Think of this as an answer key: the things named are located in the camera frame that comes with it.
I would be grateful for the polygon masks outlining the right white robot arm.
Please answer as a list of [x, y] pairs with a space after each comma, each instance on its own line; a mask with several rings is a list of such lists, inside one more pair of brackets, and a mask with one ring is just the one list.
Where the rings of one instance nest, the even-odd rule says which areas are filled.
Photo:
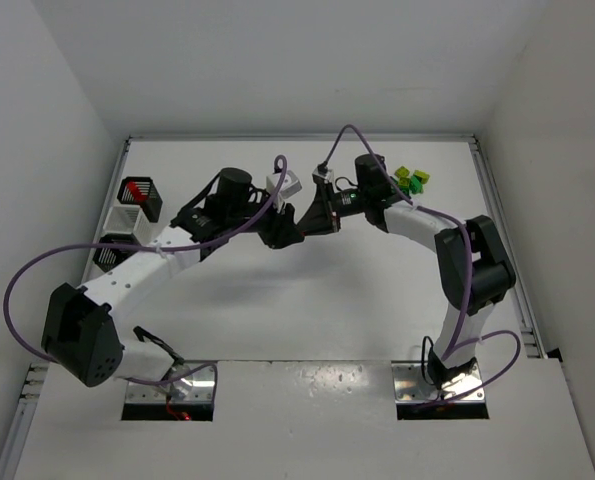
[[298, 228], [306, 236], [326, 235], [340, 230], [342, 218], [364, 215], [379, 230], [435, 254], [448, 309], [428, 354], [425, 376], [440, 387], [472, 368], [484, 325], [514, 287], [516, 273], [491, 218], [459, 221], [414, 203], [387, 176], [380, 155], [361, 155], [354, 165], [356, 183], [344, 190], [335, 189], [326, 164], [315, 168], [316, 193]]

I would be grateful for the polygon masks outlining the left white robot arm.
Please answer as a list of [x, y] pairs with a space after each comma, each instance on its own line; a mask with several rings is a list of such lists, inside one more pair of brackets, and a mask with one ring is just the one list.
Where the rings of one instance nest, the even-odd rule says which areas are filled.
[[151, 293], [205, 260], [240, 233], [256, 233], [273, 249], [300, 243], [288, 198], [302, 186], [292, 171], [275, 171], [258, 189], [241, 169], [222, 169], [161, 233], [104, 275], [50, 296], [41, 346], [92, 388], [115, 378], [161, 382], [179, 357], [161, 340], [122, 338], [120, 323]]

